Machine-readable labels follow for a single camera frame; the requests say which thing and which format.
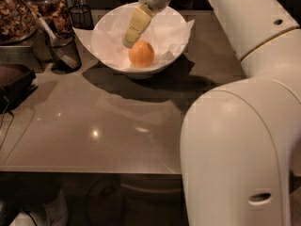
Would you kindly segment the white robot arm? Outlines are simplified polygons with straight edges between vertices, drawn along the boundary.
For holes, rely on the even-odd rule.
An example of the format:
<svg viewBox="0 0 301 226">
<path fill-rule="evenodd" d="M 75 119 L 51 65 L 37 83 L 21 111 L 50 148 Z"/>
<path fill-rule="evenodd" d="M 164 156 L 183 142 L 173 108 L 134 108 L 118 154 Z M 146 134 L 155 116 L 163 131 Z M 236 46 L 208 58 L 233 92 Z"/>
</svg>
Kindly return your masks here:
<svg viewBox="0 0 301 226">
<path fill-rule="evenodd" d="M 208 0 L 245 79 L 212 89 L 181 131 L 190 226 L 291 226 L 301 136 L 301 31 L 277 0 Z"/>
</svg>

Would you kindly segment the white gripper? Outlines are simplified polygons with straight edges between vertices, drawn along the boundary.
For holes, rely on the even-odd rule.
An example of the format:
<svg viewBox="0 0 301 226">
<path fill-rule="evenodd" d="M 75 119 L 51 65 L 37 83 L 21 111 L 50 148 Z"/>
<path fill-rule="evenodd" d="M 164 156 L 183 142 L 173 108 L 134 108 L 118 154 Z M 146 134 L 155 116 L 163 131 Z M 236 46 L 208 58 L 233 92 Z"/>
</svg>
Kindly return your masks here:
<svg viewBox="0 0 301 226">
<path fill-rule="evenodd" d="M 164 10 L 171 0 L 138 0 L 142 5 L 134 9 L 133 15 L 125 31 L 122 43 L 132 48 L 151 23 L 152 13 Z"/>
</svg>

